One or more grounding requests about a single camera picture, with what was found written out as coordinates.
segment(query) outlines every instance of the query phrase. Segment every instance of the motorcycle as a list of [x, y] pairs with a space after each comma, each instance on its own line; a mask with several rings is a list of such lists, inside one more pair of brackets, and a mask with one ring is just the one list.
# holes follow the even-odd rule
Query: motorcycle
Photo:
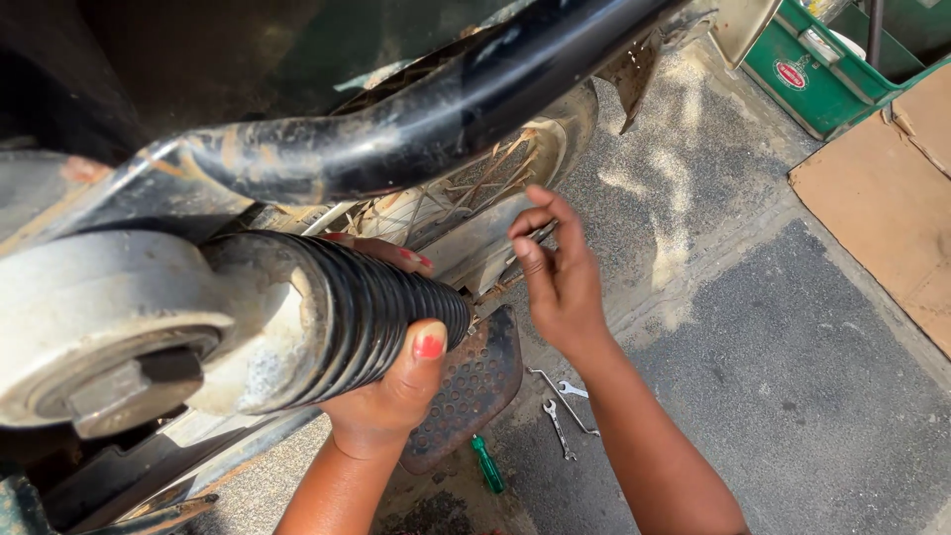
[[[472, 310], [517, 281], [525, 187], [584, 154], [591, 77], [623, 134], [664, 54], [711, 32], [735, 69], [778, 7], [323, 4], [0, 8], [0, 524], [171, 532], [435, 316], [445, 401], [401, 459], [426, 472], [518, 391], [514, 314]], [[432, 281], [328, 231], [418, 250]], [[478, 410], [450, 421], [458, 397]]]

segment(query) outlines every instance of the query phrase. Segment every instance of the spanner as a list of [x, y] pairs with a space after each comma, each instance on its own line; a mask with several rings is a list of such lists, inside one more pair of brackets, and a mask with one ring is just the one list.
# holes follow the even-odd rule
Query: spanner
[[558, 433], [558, 440], [561, 441], [561, 447], [565, 450], [565, 461], [577, 461], [578, 458], [568, 449], [568, 441], [565, 440], [565, 433], [561, 431], [561, 424], [558, 423], [558, 417], [555, 416], [554, 410], [558, 408], [554, 404], [554, 400], [548, 400], [547, 404], [541, 406], [545, 409], [545, 412], [552, 417], [552, 423], [554, 424], [554, 430]]
[[561, 389], [558, 391], [562, 394], [574, 394], [576, 396], [581, 396], [585, 399], [588, 399], [588, 392], [582, 390], [581, 388], [575, 388], [568, 381], [558, 381], [558, 384], [561, 385]]
[[535, 369], [533, 367], [526, 367], [525, 369], [529, 370], [529, 373], [541, 374], [542, 379], [545, 380], [545, 383], [548, 383], [548, 386], [552, 389], [552, 392], [554, 392], [554, 395], [557, 396], [558, 401], [561, 402], [561, 405], [565, 406], [565, 408], [568, 410], [568, 413], [572, 415], [572, 418], [574, 418], [574, 422], [578, 424], [579, 427], [581, 427], [582, 431], [588, 433], [589, 435], [594, 435], [596, 437], [601, 436], [601, 431], [597, 429], [592, 429], [588, 431], [588, 428], [585, 427], [585, 425], [581, 423], [581, 419], [578, 418], [578, 415], [574, 413], [574, 409], [572, 408], [572, 406], [568, 405], [568, 402], [565, 401], [565, 398], [561, 395], [561, 392], [559, 392], [558, 389], [554, 387], [552, 380], [548, 378], [548, 374], [545, 373], [545, 370]]

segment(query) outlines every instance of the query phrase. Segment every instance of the perforated metal plate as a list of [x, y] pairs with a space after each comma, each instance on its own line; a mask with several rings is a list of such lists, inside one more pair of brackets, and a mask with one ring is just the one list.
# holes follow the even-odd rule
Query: perforated metal plate
[[428, 472], [468, 443], [518, 393], [522, 353], [512, 307], [499, 307], [446, 355], [441, 381], [429, 415], [410, 433], [399, 458], [411, 474]]

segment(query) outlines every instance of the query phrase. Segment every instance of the screwdriver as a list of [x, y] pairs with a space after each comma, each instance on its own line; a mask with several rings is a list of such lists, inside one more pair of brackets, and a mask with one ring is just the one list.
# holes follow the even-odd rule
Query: screwdriver
[[478, 467], [482, 468], [482, 474], [485, 475], [485, 481], [489, 484], [489, 488], [495, 494], [505, 490], [505, 482], [502, 481], [502, 474], [498, 473], [495, 459], [485, 450], [485, 441], [482, 440], [482, 437], [473, 435], [471, 444], [478, 455]]

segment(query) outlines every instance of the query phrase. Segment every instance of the cardboard sheet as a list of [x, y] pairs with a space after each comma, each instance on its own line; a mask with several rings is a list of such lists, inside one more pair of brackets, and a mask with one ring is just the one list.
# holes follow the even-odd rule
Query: cardboard sheet
[[[917, 141], [935, 157], [951, 158], [951, 66], [903, 95], [900, 105]], [[789, 183], [951, 357], [951, 180], [876, 113], [791, 171]]]

